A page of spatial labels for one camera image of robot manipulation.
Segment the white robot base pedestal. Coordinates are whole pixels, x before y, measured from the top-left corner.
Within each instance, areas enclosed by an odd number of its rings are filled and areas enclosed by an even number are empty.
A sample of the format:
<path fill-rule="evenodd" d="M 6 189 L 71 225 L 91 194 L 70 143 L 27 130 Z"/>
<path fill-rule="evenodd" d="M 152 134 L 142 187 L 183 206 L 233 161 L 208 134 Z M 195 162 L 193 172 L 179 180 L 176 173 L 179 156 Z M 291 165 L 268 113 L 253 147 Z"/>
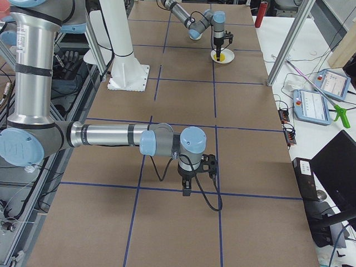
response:
<path fill-rule="evenodd" d="M 103 0 L 100 5 L 115 55 L 108 89 L 143 92 L 150 66 L 140 64 L 134 55 L 124 1 Z"/>

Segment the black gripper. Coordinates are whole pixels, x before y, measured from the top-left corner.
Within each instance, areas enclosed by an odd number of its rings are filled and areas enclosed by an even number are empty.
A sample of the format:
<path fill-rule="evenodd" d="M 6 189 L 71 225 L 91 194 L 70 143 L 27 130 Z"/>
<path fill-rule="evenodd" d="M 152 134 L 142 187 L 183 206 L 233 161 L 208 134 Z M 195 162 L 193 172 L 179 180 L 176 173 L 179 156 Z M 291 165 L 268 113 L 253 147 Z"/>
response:
<path fill-rule="evenodd" d="M 177 168 L 179 175 L 182 177 L 182 195 L 190 196 L 191 195 L 191 180 L 196 176 L 195 170 L 184 170 L 180 166 Z"/>
<path fill-rule="evenodd" d="M 214 46 L 216 47 L 215 50 L 215 60 L 220 61 L 220 55 L 221 55 L 221 47 L 224 44 L 224 37 L 215 37 L 214 36 Z"/>

